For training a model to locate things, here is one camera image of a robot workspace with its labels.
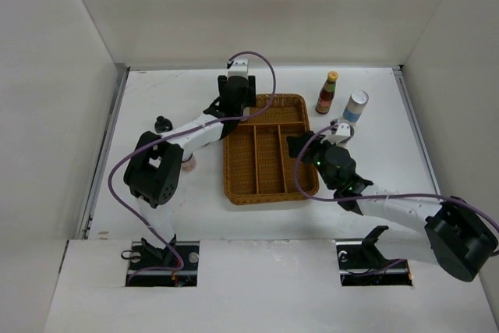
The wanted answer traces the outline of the red sauce bottle yellow cap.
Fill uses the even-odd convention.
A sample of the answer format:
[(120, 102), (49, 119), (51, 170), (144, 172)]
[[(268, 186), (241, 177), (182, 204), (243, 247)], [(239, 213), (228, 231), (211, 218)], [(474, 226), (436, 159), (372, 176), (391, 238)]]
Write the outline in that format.
[(330, 71), (327, 74), (327, 79), (321, 88), (319, 97), (317, 99), (317, 104), (315, 110), (321, 115), (326, 115), (330, 109), (332, 101), (335, 96), (336, 83), (338, 80), (338, 73), (335, 71)]

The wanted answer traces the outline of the silver-lid salt shaker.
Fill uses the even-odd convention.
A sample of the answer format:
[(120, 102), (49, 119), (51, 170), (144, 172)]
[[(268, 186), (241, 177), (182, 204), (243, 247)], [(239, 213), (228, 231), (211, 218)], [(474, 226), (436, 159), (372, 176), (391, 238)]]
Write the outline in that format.
[(364, 90), (357, 90), (351, 93), (349, 101), (345, 106), (342, 117), (347, 122), (356, 124), (369, 101), (369, 95)]

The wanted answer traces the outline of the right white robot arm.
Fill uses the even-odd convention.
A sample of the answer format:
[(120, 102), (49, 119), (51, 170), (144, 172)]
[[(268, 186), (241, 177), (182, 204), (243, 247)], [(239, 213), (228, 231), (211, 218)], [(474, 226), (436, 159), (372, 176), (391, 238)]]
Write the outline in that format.
[(288, 136), (287, 144), (290, 158), (318, 171), (334, 193), (331, 202), (347, 212), (383, 218), (422, 233), (433, 252), (430, 261), (454, 278), (472, 281), (488, 259), (497, 256), (497, 223), (464, 200), (383, 190), (357, 174), (356, 162), (345, 148), (319, 133)]

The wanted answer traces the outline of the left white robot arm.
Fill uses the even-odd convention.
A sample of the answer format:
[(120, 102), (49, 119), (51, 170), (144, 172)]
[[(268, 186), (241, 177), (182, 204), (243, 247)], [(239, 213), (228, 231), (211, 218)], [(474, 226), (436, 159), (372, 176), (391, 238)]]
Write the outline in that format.
[(257, 101), (254, 76), (219, 76), (219, 96), (192, 122), (173, 131), (173, 138), (131, 158), (124, 173), (130, 193), (153, 209), (175, 193), (182, 162), (203, 146), (224, 139), (239, 124), (239, 116)]

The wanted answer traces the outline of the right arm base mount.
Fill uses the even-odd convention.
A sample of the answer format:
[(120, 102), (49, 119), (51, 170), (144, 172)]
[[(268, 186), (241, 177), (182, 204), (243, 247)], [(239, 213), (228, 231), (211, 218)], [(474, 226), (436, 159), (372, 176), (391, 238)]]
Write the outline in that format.
[(342, 286), (412, 286), (408, 261), (387, 259), (376, 248), (378, 239), (388, 229), (378, 225), (364, 238), (336, 242)]

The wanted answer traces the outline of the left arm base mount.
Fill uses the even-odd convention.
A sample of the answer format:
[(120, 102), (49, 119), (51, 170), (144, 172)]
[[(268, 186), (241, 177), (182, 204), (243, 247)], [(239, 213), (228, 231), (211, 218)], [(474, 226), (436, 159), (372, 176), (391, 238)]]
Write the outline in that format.
[(199, 242), (170, 242), (183, 260), (183, 267), (169, 248), (155, 247), (142, 238), (120, 257), (127, 262), (127, 287), (196, 287), (200, 262)]

